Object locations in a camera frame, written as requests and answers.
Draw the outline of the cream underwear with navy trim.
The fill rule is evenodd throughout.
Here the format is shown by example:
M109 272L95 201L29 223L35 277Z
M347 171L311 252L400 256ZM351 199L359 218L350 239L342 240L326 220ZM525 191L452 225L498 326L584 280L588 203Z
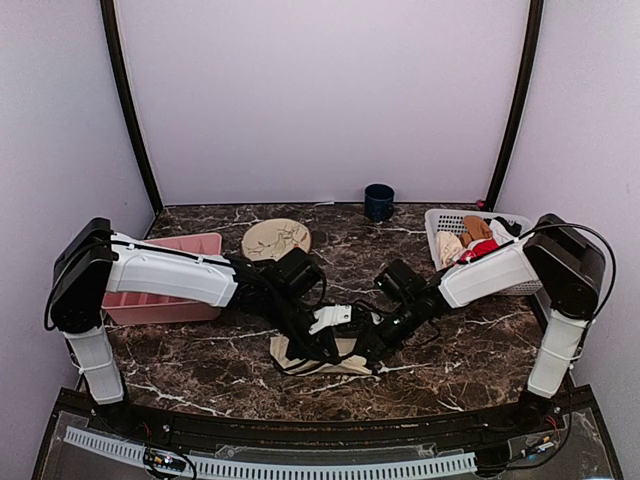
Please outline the cream underwear with navy trim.
M270 338L269 354L274 367L287 376L309 376L314 374L358 375L367 376L372 370L367 366L367 360L359 355L352 355L355 346L354 339L339 338L336 340L338 351L346 357L338 364L331 364L300 357L297 353L293 359L286 354L289 339L278 335Z

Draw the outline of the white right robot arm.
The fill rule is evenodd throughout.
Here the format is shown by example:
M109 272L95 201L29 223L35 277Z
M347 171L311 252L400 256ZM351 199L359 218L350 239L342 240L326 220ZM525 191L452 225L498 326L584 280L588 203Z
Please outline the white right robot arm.
M375 316L355 352L377 362L394 354L423 324L477 300L524 287L542 293L549 305L542 343L510 413L511 426L530 434L547 420L565 375L612 294L616 275L614 251L599 232L546 214L515 239L458 260L429 279L393 261L376 283L398 305Z

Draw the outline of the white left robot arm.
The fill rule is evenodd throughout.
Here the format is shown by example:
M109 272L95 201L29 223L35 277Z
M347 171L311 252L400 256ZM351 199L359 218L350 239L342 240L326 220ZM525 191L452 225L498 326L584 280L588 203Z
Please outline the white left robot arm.
M294 248L279 260L207 255L136 240L92 219L54 264L44 327L62 333L101 417L120 436L141 427L104 328L106 295L180 299L258 316L289 341L304 362L337 364L332 329L351 321L347 305L309 305L303 296L327 284L312 257Z

